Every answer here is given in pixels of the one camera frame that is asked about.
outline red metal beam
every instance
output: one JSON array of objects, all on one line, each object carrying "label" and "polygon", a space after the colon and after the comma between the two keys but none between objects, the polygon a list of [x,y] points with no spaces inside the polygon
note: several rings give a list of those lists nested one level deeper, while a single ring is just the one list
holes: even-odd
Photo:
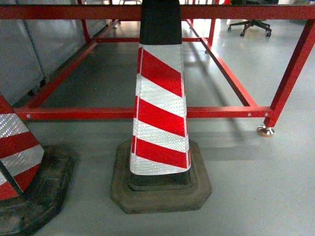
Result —
[{"label": "red metal beam", "polygon": [[[117,108],[16,108],[21,119],[119,119],[133,118],[133,107]],[[188,118],[270,117],[270,107],[188,107]]]},{"label": "red metal beam", "polygon": [[[106,30],[100,34],[99,37],[106,36],[110,30],[118,23],[114,21],[112,25],[106,28]],[[49,81],[44,87],[42,87],[34,97],[32,97],[24,107],[39,107],[55,89],[65,80],[65,78],[83,61],[83,59],[93,50],[97,45],[95,41],[90,42],[83,52],[79,53],[69,64],[61,69],[60,73]]]},{"label": "red metal beam", "polygon": [[[82,0],[78,0],[78,4],[82,5]],[[83,27],[83,34],[85,37],[85,42],[88,45],[89,42],[91,41],[91,37],[90,37],[89,31],[88,31],[87,22],[86,22],[86,20],[81,20],[81,23],[82,23],[82,27]]]},{"label": "red metal beam", "polygon": [[272,101],[271,108],[274,110],[274,113],[264,121],[267,127],[274,127],[276,125],[314,44],[315,20],[308,20]]},{"label": "red metal beam", "polygon": [[[186,20],[189,24],[191,30],[196,34],[197,37],[199,37],[197,31],[194,29],[193,24],[191,20]],[[253,106],[257,107],[258,105],[255,103],[253,98],[250,96],[250,94],[246,91],[246,89],[243,87],[241,82],[236,78],[236,76],[233,74],[233,72],[228,68],[228,66],[225,64],[225,62],[222,60],[222,58],[219,57],[219,55],[216,53],[216,51],[211,47],[208,40],[206,38],[201,38],[201,43],[207,50],[207,52],[210,54],[216,65],[218,66],[219,70],[223,74],[223,76],[226,78],[238,98],[241,100],[242,104],[244,106]]]},{"label": "red metal beam", "polygon": [[[315,19],[306,5],[182,5],[182,19]],[[141,20],[136,5],[0,5],[0,19]]]},{"label": "red metal beam", "polygon": [[211,25],[210,25],[210,32],[209,32],[209,39],[208,39],[208,43],[210,46],[212,46],[213,43],[213,37],[215,34],[215,26],[216,26],[216,20],[215,19],[211,19]]},{"label": "red metal beam", "polygon": [[[139,42],[139,38],[92,38],[97,43]],[[201,37],[183,38],[183,42],[200,42]]]}]

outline white reflective stripe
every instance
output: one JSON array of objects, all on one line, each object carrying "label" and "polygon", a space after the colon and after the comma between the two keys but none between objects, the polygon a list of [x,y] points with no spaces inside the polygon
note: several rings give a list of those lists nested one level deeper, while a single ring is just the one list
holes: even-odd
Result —
[{"label": "white reflective stripe", "polygon": [[136,127],[133,129],[133,135],[141,140],[183,153],[189,149],[188,136],[182,137],[166,132],[136,118],[133,119],[133,124]]},{"label": "white reflective stripe", "polygon": [[150,161],[148,159],[136,156],[134,153],[130,155],[130,170],[136,175],[156,176],[181,173],[187,171],[189,168],[181,168],[167,164]]},{"label": "white reflective stripe", "polygon": [[29,130],[16,114],[0,115],[0,138],[22,134]]},{"label": "white reflective stripe", "polygon": [[182,44],[143,45],[143,49],[178,72],[184,71]]},{"label": "white reflective stripe", "polygon": [[185,97],[181,98],[141,75],[137,76],[136,87],[136,95],[141,99],[180,117],[186,116]]},{"label": "white reflective stripe", "polygon": [[4,166],[12,176],[16,176],[39,164],[43,158],[44,150],[40,145],[26,149],[20,153],[1,159]]},{"label": "white reflective stripe", "polygon": [[3,174],[0,172],[0,186],[6,183],[6,178],[3,176]]}]

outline office chair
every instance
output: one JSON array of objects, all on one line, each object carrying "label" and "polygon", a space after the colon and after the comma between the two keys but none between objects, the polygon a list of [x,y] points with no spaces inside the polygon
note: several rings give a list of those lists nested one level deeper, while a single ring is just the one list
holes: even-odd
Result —
[{"label": "office chair", "polygon": [[[244,5],[244,4],[278,4],[279,0],[232,0],[232,5]],[[244,25],[244,29],[241,32],[241,37],[244,37],[246,30],[252,26],[258,26],[262,29],[265,29],[267,37],[271,36],[270,24],[263,23],[265,20],[247,20],[234,24],[230,24],[227,28],[227,31],[231,31],[231,26],[242,26]]]}]

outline red stripe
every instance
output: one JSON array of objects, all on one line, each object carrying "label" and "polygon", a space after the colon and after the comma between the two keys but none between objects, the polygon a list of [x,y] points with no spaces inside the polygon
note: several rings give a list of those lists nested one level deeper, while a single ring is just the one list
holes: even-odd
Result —
[{"label": "red stripe", "polygon": [[14,113],[8,104],[8,102],[5,100],[5,98],[0,94],[0,115],[1,114],[9,114]]},{"label": "red stripe", "polygon": [[17,197],[18,194],[14,191],[12,186],[6,182],[0,186],[0,200]]},{"label": "red stripe", "polygon": [[1,138],[0,159],[32,148],[38,144],[38,141],[31,132]]},{"label": "red stripe", "polygon": [[142,56],[142,47],[139,48],[138,50],[138,68],[137,68],[137,73],[140,73],[140,66],[141,66],[141,56]]},{"label": "red stripe", "polygon": [[181,73],[146,50],[143,50],[141,75],[162,88],[183,97]]},{"label": "red stripe", "polygon": [[186,153],[161,147],[138,138],[135,154],[151,161],[187,168]]},{"label": "red stripe", "polygon": [[37,164],[36,166],[28,169],[27,171],[24,171],[14,177],[15,181],[19,184],[22,191],[25,191],[25,189],[28,187],[32,179],[34,178],[34,175],[36,174],[38,167],[40,164]]},{"label": "red stripe", "polygon": [[152,105],[139,101],[138,120],[164,131],[185,137],[184,118]]},{"label": "red stripe", "polygon": [[136,136],[132,136],[131,152],[134,153],[134,147],[136,145]]}]

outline traffic cone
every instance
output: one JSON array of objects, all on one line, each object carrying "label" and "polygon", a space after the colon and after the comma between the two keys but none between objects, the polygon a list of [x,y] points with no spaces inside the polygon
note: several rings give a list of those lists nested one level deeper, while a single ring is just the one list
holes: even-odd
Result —
[{"label": "traffic cone", "polygon": [[177,0],[142,5],[130,156],[130,170],[136,175],[174,174],[190,168],[178,5]]},{"label": "traffic cone", "polygon": [[117,149],[110,196],[125,213],[198,210],[211,185],[188,139],[178,0],[143,0],[132,140]]},{"label": "traffic cone", "polygon": [[44,149],[0,94],[0,200],[20,196],[35,176]]},{"label": "traffic cone", "polygon": [[73,160],[43,149],[0,94],[0,235],[32,235],[61,211]]}]

